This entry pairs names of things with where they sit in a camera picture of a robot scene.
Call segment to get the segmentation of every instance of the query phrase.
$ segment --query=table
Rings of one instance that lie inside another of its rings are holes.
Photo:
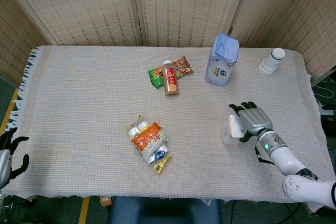
[[[302,55],[286,50],[276,72],[258,64],[272,49],[240,48],[226,87],[204,81],[210,48],[43,46],[33,51],[19,89],[17,135],[29,136],[28,170],[4,193],[28,197],[148,196],[291,202],[283,176],[258,162],[255,138],[222,144],[230,103],[254,101],[298,158],[322,179],[335,179]],[[185,56],[194,70],[165,97],[147,71]],[[170,137],[172,158],[158,175],[129,141],[125,126],[143,115]]]

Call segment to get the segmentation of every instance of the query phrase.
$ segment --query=white fringe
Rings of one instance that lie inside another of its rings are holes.
[[[28,65],[24,69],[24,74],[22,77],[22,83],[20,84],[17,93],[18,98],[14,100],[15,105],[17,107],[16,111],[12,111],[9,116],[9,122],[7,123],[5,131],[9,131],[12,128],[18,127],[19,121],[20,121],[20,112],[22,105],[25,101],[25,96],[29,89],[30,84],[30,76],[32,75],[34,71],[34,64],[39,59],[40,56],[40,47],[37,47],[37,49],[33,49],[30,53],[30,57],[28,59]]]

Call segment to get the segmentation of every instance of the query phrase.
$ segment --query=robotic hand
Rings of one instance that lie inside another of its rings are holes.
[[[243,102],[241,105],[243,107],[229,105],[247,129],[240,141],[247,142],[252,136],[257,137],[274,165],[286,176],[282,182],[284,194],[293,201],[316,202],[336,209],[336,182],[321,181],[308,170],[273,130],[272,121],[261,108],[253,102]]]
[[[21,168],[12,170],[12,155],[15,152],[21,141],[26,141],[29,138],[20,136],[12,141],[13,134],[17,128],[5,132],[0,136],[0,190],[4,188],[11,179],[25,172],[29,164],[28,154],[23,157],[23,164]]]

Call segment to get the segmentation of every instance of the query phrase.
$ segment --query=floor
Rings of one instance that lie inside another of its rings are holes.
[[[6,113],[7,107],[14,92],[14,88],[0,79],[0,122],[2,122]],[[328,147],[330,151],[336,150],[336,138],[328,139]],[[16,204],[24,202],[22,199],[13,197]],[[9,204],[10,197],[7,197],[4,206]],[[297,204],[288,204],[288,207],[293,211]],[[69,198],[45,198],[37,197],[35,203],[29,208],[15,208],[8,217],[7,223],[43,223],[43,224],[61,224],[61,223],[78,223],[80,211],[82,206],[82,198],[72,196]],[[231,210],[233,201],[222,202],[222,220],[223,224],[230,223]],[[8,210],[3,210],[0,215],[0,222],[7,216]],[[289,215],[289,210],[285,204],[276,204],[269,202],[250,202],[250,201],[237,201],[233,211],[232,223],[258,223],[269,224],[277,223],[285,219]],[[336,217],[319,217],[309,215],[304,205],[301,205],[298,212],[294,215],[294,220],[289,219],[285,223],[336,223]],[[99,223],[105,224],[108,222],[108,210],[106,207],[101,207],[99,197],[90,197],[89,208],[86,217],[86,223]]]

